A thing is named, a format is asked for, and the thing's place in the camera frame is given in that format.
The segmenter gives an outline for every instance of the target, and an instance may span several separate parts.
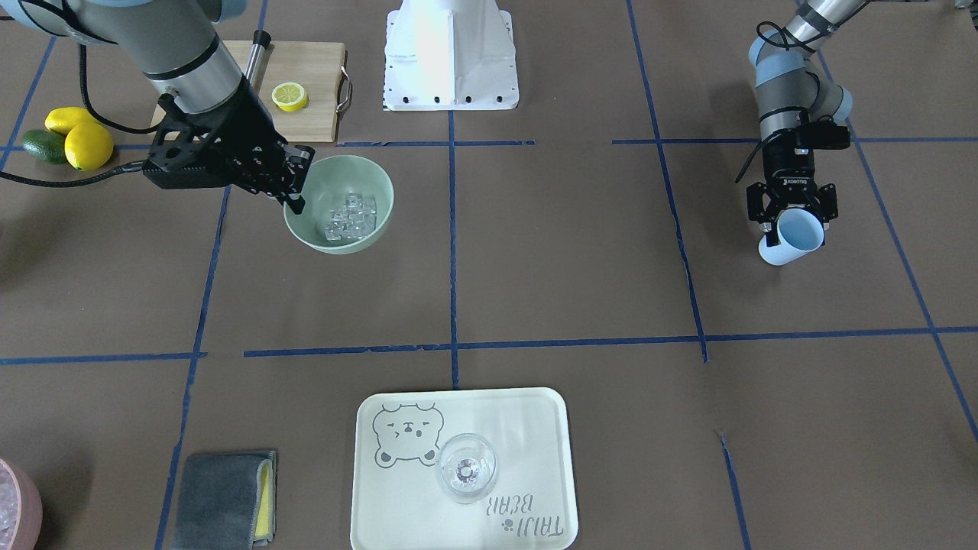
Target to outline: lemon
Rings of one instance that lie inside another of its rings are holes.
[[[82,122],[96,122],[83,107],[61,107],[48,113],[44,119],[44,127],[63,136]]]
[[[81,122],[65,138],[65,157],[79,170],[95,170],[112,156],[115,143],[98,122]]]
[[[309,104],[309,96],[305,93],[305,88],[297,82],[285,82],[279,84],[272,90],[272,101],[279,109],[293,113]]]
[[[64,164],[65,136],[48,130],[27,130],[21,138],[23,149],[50,164]]]

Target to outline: black cable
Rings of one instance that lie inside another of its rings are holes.
[[[121,164],[119,166],[116,166],[115,168],[102,172],[99,175],[87,177],[84,179],[76,179],[74,181],[45,181],[41,179],[33,179],[29,177],[18,176],[15,174],[7,173],[2,170],[0,170],[0,178],[9,179],[11,181],[16,181],[18,183],[23,183],[26,185],[33,185],[36,187],[65,189],[68,187],[81,187],[83,185],[91,185],[93,183],[98,183],[102,180],[109,179],[119,174],[138,172],[143,169],[143,164],[145,163],[146,163],[145,160],[134,160],[132,162],[127,162],[126,164]]]
[[[35,8],[40,8],[40,9],[46,11],[46,12],[50,12],[50,13],[54,14],[55,16],[57,16],[58,18],[60,18],[63,22],[66,22],[67,23],[67,16],[65,15],[65,12],[63,12],[62,10],[60,10],[58,8],[55,8],[51,4],[48,4],[47,2],[41,2],[40,0],[21,0],[21,3],[22,4],[27,4],[27,5],[30,5],[30,6],[34,6]],[[51,34],[54,34],[55,36],[61,36],[61,37],[67,36],[66,34],[58,34],[57,32],[52,32],[52,31],[48,30],[45,27],[42,27],[42,28],[44,28],[44,30],[46,30],[47,32],[50,32]]]
[[[149,128],[130,128],[129,126],[123,126],[122,124],[112,122],[95,111],[95,108],[92,107],[92,101],[88,97],[88,48],[86,48],[83,44],[78,44],[78,83],[81,87],[82,105],[85,106],[85,109],[88,110],[88,113],[92,117],[102,124],[111,126],[116,130],[128,132],[130,134],[152,134],[159,128],[159,124],[155,124]]]
[[[776,130],[772,132],[770,136],[758,142],[757,147],[754,148],[754,151],[750,152],[750,155],[747,156],[747,160],[743,162],[743,166],[740,167],[740,173],[737,174],[736,179],[733,181],[733,183],[740,183],[740,180],[743,179],[743,175],[747,173],[747,168],[749,168],[750,164],[754,162],[754,157],[757,156],[758,151],[764,149],[765,145],[768,145],[769,143],[774,141],[774,139],[779,135],[786,134],[790,131],[792,131],[791,128],[782,128],[780,130]]]
[[[866,6],[868,6],[869,5],[869,2],[872,2],[872,1],[873,0],[866,0],[866,2],[863,2],[863,4],[861,4],[859,8],[856,8],[856,10],[853,11],[853,13],[849,14],[849,16],[846,17],[846,19],[842,20],[835,27],[838,28],[838,27],[842,26],[843,24],[845,24],[848,20],[850,20],[853,17],[855,17],[857,13],[861,12],[863,10],[863,8],[865,8]],[[778,35],[781,38],[781,43],[780,44],[778,44],[777,42],[775,42],[771,38],[768,38],[767,36],[764,35],[763,32],[761,32],[761,28],[763,28],[764,26],[769,26],[769,27],[773,28],[774,30],[776,30],[778,32]],[[805,49],[811,50],[811,48],[808,47],[809,44],[815,42],[816,40],[820,40],[822,38],[826,38],[826,37],[830,36],[830,34],[827,34],[825,32],[820,32],[817,36],[814,36],[814,37],[809,38],[808,40],[805,40],[804,42],[802,42],[794,34],[791,34],[790,32],[788,32],[787,29],[784,28],[783,26],[781,26],[781,25],[779,25],[777,23],[774,23],[774,22],[770,22],[770,21],[761,21],[760,23],[757,23],[757,27],[755,28],[755,30],[757,31],[757,35],[760,36],[761,37],[761,40],[764,40],[764,42],[766,44],[770,44],[770,45],[775,46],[775,47],[778,47],[778,48],[784,48],[784,51],[790,51],[791,48],[805,48]],[[788,38],[789,37],[791,38],[791,42],[793,42],[793,44],[789,44],[788,43]]]
[[[805,74],[808,74],[809,76],[812,77],[813,80],[815,80],[815,97],[819,97],[819,94],[822,93],[822,79],[819,78],[817,74],[811,72],[810,70],[806,70]]]
[[[75,31],[80,32],[83,36],[90,36],[107,44],[118,45],[118,42],[113,42],[107,38],[103,38],[82,24],[81,20],[78,18],[78,15],[74,12],[71,6],[67,4],[67,0],[62,0],[62,14],[62,19],[65,20],[65,24],[73,28]]]

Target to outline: green bowl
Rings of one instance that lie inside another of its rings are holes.
[[[327,241],[326,227],[330,210],[342,207],[346,196],[359,193],[377,200],[377,227],[363,239]],[[286,225],[296,239],[319,252],[349,254],[372,245],[386,231],[394,210],[394,185],[387,172],[376,162],[353,155],[339,155],[317,160],[309,167],[301,196],[306,205],[301,214],[288,205],[283,211]]]

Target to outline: blue tape line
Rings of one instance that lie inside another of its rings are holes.
[[[405,351],[443,351],[451,344],[353,345],[348,347],[305,347],[298,349],[251,349],[244,357],[292,357],[296,355],[347,355],[353,353],[398,353]]]
[[[697,336],[663,336],[637,338],[586,338],[576,340],[517,340],[509,342],[466,342],[459,349],[507,349],[519,347],[574,347],[581,345],[689,344],[699,342]]]
[[[709,342],[749,342],[756,340],[807,340],[820,338],[859,338],[872,336],[910,336],[928,335],[929,328],[913,329],[878,329],[861,331],[812,331],[794,333],[755,333],[755,334],[725,334],[707,335]]]
[[[170,504],[173,501],[173,486],[176,483],[177,468],[180,465],[180,456],[183,453],[183,439],[187,431],[187,415],[190,412],[190,390],[194,385],[194,379],[197,377],[200,344],[203,341],[203,328],[207,323],[207,309],[210,306],[210,293],[214,287],[214,274],[217,272],[217,257],[221,252],[221,232],[224,229],[224,216],[228,213],[228,198],[230,196],[231,186],[225,187],[224,197],[221,199],[221,211],[217,216],[217,229],[214,231],[214,246],[210,251],[207,281],[203,286],[203,298],[200,301],[200,320],[197,325],[197,334],[194,337],[194,357],[190,360],[190,366],[187,369],[187,384],[184,385],[183,406],[180,412],[180,434],[177,436],[177,443],[173,446],[173,455],[170,457],[170,470],[166,478],[166,490],[163,493],[163,506],[159,512],[159,529],[156,531],[156,550],[163,549],[166,524],[170,517]]]
[[[261,0],[261,13],[258,14],[258,30],[265,29],[265,14],[268,13],[268,0]]]
[[[740,500],[740,486],[736,482],[734,457],[731,455],[730,448],[727,447],[727,436],[723,432],[720,432],[720,444],[724,448],[724,462],[727,463],[727,477],[731,481],[733,505],[736,507],[736,519],[740,524],[740,539],[743,540],[743,550],[750,550],[750,533],[747,532],[747,519],[743,513],[743,502]]]
[[[692,272],[689,269],[689,258],[686,255],[686,245],[683,242],[683,228],[679,221],[679,211],[676,208],[676,198],[673,196],[672,183],[669,179],[669,166],[666,163],[666,152],[662,147],[662,134],[659,133],[659,121],[655,115],[655,103],[652,101],[652,88],[648,83],[648,72],[645,70],[645,56],[642,54],[642,42],[639,40],[639,28],[635,23],[635,9],[632,0],[625,0],[628,5],[628,18],[632,24],[632,38],[635,40],[635,53],[639,57],[639,69],[642,70],[642,82],[645,86],[645,101],[648,103],[648,115],[652,121],[652,132],[655,134],[655,147],[659,153],[659,164],[662,167],[662,179],[669,198],[669,209],[672,211],[673,222],[676,224],[676,241],[679,243],[679,254],[686,269],[686,281],[689,286],[689,305],[692,307],[692,317],[696,322],[696,333],[699,335],[699,345],[703,353],[703,362],[709,362],[710,353],[706,348],[703,336],[703,322],[699,316],[699,305],[696,303],[696,289],[692,283]]]
[[[822,63],[822,69],[825,71],[825,76],[834,82],[835,79],[832,78],[832,73],[828,69],[828,63],[825,61],[825,56],[822,54],[822,52],[819,52],[819,60]],[[961,385],[957,381],[955,368],[951,365],[951,360],[948,358],[948,355],[944,350],[944,344],[941,342],[941,336],[937,331],[937,327],[934,326],[934,320],[930,315],[930,309],[928,309],[927,302],[923,298],[923,292],[920,291],[920,286],[917,285],[916,277],[913,275],[913,270],[911,269],[911,263],[907,258],[907,254],[904,252],[904,246],[900,243],[900,237],[897,235],[897,229],[893,225],[893,220],[890,218],[890,212],[887,210],[886,204],[883,203],[883,196],[879,192],[879,186],[876,185],[876,178],[872,175],[872,169],[869,168],[869,161],[866,158],[866,153],[863,151],[862,141],[857,136],[856,130],[853,128],[852,121],[847,119],[846,123],[849,126],[849,133],[852,134],[853,143],[856,144],[856,151],[859,153],[860,162],[863,163],[863,170],[866,172],[867,179],[869,180],[869,186],[872,188],[872,193],[876,197],[876,203],[879,205],[879,211],[883,214],[883,220],[886,222],[886,227],[890,232],[890,237],[893,239],[893,244],[896,246],[897,253],[900,255],[900,261],[904,264],[904,270],[907,272],[907,277],[911,281],[911,287],[913,288],[913,293],[917,298],[917,303],[920,305],[920,311],[923,313],[928,329],[930,329],[931,337],[934,339],[934,345],[937,346],[937,351],[941,355],[941,361],[944,363],[944,370],[948,373],[948,378],[951,380],[951,386],[955,390],[957,402],[960,404],[961,411],[964,413],[964,418],[968,423],[968,428],[971,429],[971,436],[974,437],[975,442],[978,442],[978,424],[975,423],[974,414],[972,414],[971,407],[968,405],[964,392],[961,390]]]
[[[760,87],[783,74],[805,68],[805,58],[798,52],[778,52],[757,64],[754,87]]]
[[[7,140],[7,150],[4,151],[3,157],[0,157],[0,170],[7,166],[7,158],[10,156],[10,148],[14,147],[14,143],[17,142],[17,135],[21,133],[21,125],[23,124],[23,118],[27,116],[27,109],[30,107],[30,100],[34,99],[34,92],[37,90],[37,84],[41,81],[41,74],[44,73],[44,68],[48,65],[48,60],[51,59],[51,52],[55,48],[55,37],[52,36],[48,40],[48,47],[44,50],[44,56],[41,57],[41,63],[37,66],[37,72],[34,74],[34,79],[30,81],[30,87],[27,89],[27,96],[23,99],[23,104],[21,105],[21,112],[17,115],[17,122],[14,124],[14,131],[10,134],[10,139]]]
[[[65,363],[114,363],[122,361],[173,361],[204,357],[206,353],[121,353],[117,355],[63,355],[0,358],[0,365],[53,365]]]
[[[536,145],[537,142],[530,141],[457,141],[455,142],[456,147],[504,147],[504,146],[519,146],[519,145]]]
[[[447,141],[347,141],[337,147],[449,147]]]
[[[455,113],[448,112],[448,227],[451,236],[449,245],[449,283],[451,288],[451,322],[452,322],[452,390],[459,388],[459,295],[456,289],[456,244],[458,232],[455,215]]]
[[[710,144],[710,143],[749,143],[757,145],[760,141],[757,138],[662,138],[654,139],[613,139],[611,145],[685,145],[685,144]]]
[[[968,400],[964,397],[964,391],[961,389],[960,382],[957,381],[957,374],[955,374],[955,368],[951,366],[951,359],[948,358],[948,353],[944,350],[944,343],[941,342],[941,337],[934,331],[934,344],[937,345],[937,351],[941,354],[941,361],[944,362],[944,370],[948,373],[948,378],[951,379],[951,386],[955,389],[955,395],[957,396],[957,402],[961,405],[961,410],[964,412],[964,418],[968,422],[968,428],[971,429],[971,436],[974,437],[976,443],[978,443],[978,424],[975,423],[974,414],[971,412],[971,407],[968,406]]]
[[[978,136],[859,138],[859,141],[863,143],[974,143],[978,142]]]
[[[536,145],[536,140],[456,141],[456,147],[513,147]],[[347,141],[337,147],[452,147],[448,141]]]
[[[978,327],[937,327],[938,334],[970,334],[978,333]]]
[[[937,329],[944,334],[978,333],[978,327],[942,327]],[[875,329],[853,331],[811,331],[790,333],[718,334],[705,335],[708,342],[749,342],[762,340],[817,340],[830,338],[872,338],[886,336],[928,335],[926,327],[906,329]],[[568,340],[525,340],[498,342],[459,342],[458,349],[505,349],[520,347],[572,347],[584,345],[643,345],[643,344],[691,344],[699,342],[699,336],[661,336],[631,338],[588,338]],[[244,352],[244,357],[280,357],[293,355],[342,355],[348,353],[395,353],[409,351],[445,351],[452,349],[445,344],[399,344],[363,345],[349,347],[307,347],[296,349],[253,349]]]

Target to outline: wooden cutting board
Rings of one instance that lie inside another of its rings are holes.
[[[251,54],[249,40],[226,40],[228,51],[241,66]],[[290,142],[331,143],[336,139],[336,94],[339,92],[346,46],[336,42],[276,42],[265,54],[259,69],[257,92],[272,115],[275,129]],[[298,82],[309,94],[309,105],[286,113],[272,102],[272,90],[283,82]],[[163,119],[159,106],[153,113],[156,124]]]

